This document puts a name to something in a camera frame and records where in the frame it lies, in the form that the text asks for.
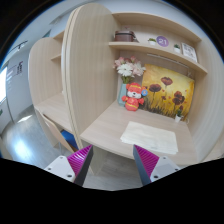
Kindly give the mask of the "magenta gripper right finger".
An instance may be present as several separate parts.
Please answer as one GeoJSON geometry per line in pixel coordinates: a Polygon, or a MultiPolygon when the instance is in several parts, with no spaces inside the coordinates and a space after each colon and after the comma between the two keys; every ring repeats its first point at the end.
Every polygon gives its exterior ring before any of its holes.
{"type": "Polygon", "coordinates": [[[150,176],[158,163],[159,157],[137,145],[133,146],[133,156],[142,184],[150,184],[150,176]]]}

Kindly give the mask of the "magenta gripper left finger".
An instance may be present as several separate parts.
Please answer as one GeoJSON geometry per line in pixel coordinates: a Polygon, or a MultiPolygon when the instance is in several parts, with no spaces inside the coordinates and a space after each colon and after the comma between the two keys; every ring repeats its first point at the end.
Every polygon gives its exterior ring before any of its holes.
{"type": "Polygon", "coordinates": [[[67,160],[75,173],[74,183],[82,186],[93,157],[93,146],[89,145],[67,157],[67,160]]]}

